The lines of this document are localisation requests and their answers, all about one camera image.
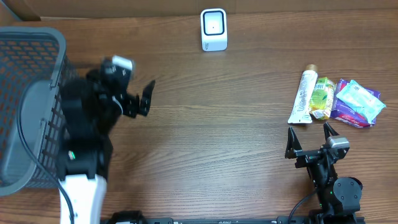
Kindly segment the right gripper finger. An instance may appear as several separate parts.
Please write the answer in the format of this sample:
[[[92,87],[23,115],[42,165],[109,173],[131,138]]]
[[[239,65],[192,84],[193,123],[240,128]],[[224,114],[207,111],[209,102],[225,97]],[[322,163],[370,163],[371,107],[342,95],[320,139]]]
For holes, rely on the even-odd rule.
[[[295,134],[293,127],[288,128],[288,140],[287,146],[285,150],[285,158],[286,159],[294,159],[303,153],[302,147],[300,145],[299,140]]]
[[[323,124],[326,145],[333,145],[335,143],[335,136],[339,134],[330,126],[328,122]]]

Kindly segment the purple pad package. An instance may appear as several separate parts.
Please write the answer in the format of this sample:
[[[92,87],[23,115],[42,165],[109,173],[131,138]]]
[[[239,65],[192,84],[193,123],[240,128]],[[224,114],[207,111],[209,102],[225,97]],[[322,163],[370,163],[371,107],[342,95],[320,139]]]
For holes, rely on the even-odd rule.
[[[351,109],[346,103],[342,102],[336,95],[349,83],[340,79],[335,87],[335,94],[331,109],[331,118],[342,121],[356,128],[368,128],[376,124],[376,118],[368,122],[365,117]]]

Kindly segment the white tube with gold cap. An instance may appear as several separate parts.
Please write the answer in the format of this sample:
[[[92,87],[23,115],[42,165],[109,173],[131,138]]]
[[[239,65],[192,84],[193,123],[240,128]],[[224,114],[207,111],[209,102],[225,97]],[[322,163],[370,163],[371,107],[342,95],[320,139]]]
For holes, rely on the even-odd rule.
[[[289,124],[310,124],[310,99],[318,79],[318,67],[314,64],[306,66],[302,73],[300,84],[295,97]]]

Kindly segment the green yellow snack packet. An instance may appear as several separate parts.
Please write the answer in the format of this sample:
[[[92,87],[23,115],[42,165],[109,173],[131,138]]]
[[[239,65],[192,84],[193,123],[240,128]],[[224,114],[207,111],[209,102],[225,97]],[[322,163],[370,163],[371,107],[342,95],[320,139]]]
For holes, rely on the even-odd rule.
[[[310,99],[310,114],[318,120],[330,118],[335,84],[327,77],[319,78]]]

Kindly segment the teal snack packet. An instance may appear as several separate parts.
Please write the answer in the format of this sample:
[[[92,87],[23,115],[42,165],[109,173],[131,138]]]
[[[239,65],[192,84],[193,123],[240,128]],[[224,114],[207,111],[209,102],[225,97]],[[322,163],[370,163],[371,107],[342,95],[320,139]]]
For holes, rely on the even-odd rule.
[[[386,105],[355,80],[351,80],[336,97],[360,114],[367,122],[373,121]]]

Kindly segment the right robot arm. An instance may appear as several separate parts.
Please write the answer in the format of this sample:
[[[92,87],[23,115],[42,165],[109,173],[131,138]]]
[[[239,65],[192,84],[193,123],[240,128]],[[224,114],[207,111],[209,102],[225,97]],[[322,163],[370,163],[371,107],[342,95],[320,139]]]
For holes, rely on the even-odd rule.
[[[338,177],[334,164],[344,159],[350,149],[348,139],[338,134],[328,123],[323,124],[325,143],[317,150],[304,151],[292,127],[287,132],[286,159],[295,159],[296,168],[305,168],[314,191],[301,199],[289,213],[287,223],[362,224],[357,217],[363,184],[354,177]],[[318,210],[311,210],[307,217],[296,217],[297,209],[316,195]]]

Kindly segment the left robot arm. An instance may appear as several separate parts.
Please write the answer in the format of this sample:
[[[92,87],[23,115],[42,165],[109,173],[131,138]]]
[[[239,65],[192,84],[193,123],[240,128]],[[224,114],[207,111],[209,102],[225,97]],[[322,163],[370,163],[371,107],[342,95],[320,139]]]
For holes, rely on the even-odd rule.
[[[56,160],[60,223],[100,223],[113,145],[109,138],[120,116],[147,116],[155,80],[142,95],[127,92],[131,72],[90,70],[60,90],[65,124]]]

